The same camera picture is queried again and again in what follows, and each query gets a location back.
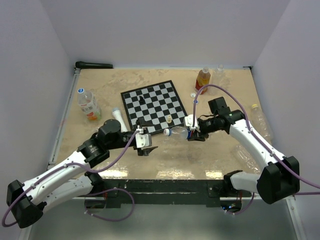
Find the pepsi label bottle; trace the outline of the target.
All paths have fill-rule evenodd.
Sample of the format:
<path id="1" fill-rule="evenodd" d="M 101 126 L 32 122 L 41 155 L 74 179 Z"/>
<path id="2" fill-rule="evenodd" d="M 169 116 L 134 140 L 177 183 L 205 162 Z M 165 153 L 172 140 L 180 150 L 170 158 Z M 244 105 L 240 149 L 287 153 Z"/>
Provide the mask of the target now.
<path id="1" fill-rule="evenodd" d="M 187 140 L 192 133 L 189 129 L 187 129 L 184 126 L 174 126 L 169 129 L 171 129 L 171 136 L 168 137 L 178 140 Z"/>

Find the white pepsi bottle cap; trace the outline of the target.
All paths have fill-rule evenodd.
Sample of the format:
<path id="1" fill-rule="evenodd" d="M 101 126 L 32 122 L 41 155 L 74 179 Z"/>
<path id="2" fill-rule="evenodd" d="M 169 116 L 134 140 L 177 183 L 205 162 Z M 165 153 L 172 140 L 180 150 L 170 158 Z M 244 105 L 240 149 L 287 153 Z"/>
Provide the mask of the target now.
<path id="1" fill-rule="evenodd" d="M 165 136 L 169 137 L 169 136 L 172 135 L 172 131 L 171 131 L 170 128 L 165 128 L 165 129 L 163 130 L 163 134 L 164 134 Z"/>

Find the amber drink bottle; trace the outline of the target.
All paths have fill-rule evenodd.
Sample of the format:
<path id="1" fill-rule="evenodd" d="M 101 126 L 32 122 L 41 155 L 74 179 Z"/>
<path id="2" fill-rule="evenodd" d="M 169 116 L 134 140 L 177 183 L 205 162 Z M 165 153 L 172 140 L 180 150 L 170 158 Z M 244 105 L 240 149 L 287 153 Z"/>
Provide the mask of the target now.
<path id="1" fill-rule="evenodd" d="M 209 68 L 206 66 L 198 72 L 196 82 L 195 82 L 195 89 L 199 92 L 200 95 L 204 94 L 208 88 L 205 87 L 200 90 L 204 85 L 208 85 L 210 83 L 211 73 Z"/>

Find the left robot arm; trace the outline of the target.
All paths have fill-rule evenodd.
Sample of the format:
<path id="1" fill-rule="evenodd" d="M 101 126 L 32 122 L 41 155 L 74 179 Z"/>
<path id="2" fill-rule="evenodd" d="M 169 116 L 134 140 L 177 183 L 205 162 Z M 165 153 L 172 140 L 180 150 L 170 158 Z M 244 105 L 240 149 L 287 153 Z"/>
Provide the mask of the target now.
<path id="1" fill-rule="evenodd" d="M 69 157 L 50 170 L 25 182 L 12 181 L 7 186 L 8 210 L 2 218 L 2 226 L 8 228 L 6 218 L 11 213 L 12 225 L 21 229 L 37 222 L 46 210 L 64 200 L 77 196 L 99 196 L 104 182 L 94 167 L 110 156 L 110 150 L 122 149 L 121 156 L 133 147 L 139 156 L 148 156 L 154 150 L 148 127 L 152 121 L 140 117 L 136 129 L 121 131 L 118 120 L 108 119 L 88 140 L 84 141 Z"/>

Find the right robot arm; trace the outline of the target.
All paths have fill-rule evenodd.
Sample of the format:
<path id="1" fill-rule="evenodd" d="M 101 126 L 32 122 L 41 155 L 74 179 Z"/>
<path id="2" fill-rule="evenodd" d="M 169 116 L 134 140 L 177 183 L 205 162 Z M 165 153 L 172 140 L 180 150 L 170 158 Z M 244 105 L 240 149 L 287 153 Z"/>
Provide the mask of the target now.
<path id="1" fill-rule="evenodd" d="M 189 141 L 204 142 L 209 134 L 225 131 L 236 139 L 259 166 L 260 174 L 242 170 L 230 172 L 223 177 L 223 192 L 230 197 L 239 191 L 260 195 L 267 204 L 273 204 L 300 191 L 300 165 L 293 157 L 286 157 L 269 144 L 247 121 L 240 110 L 231 111 L 223 97 L 208 102 L 212 117 L 196 118 L 190 114 L 184 125 L 191 131 Z"/>

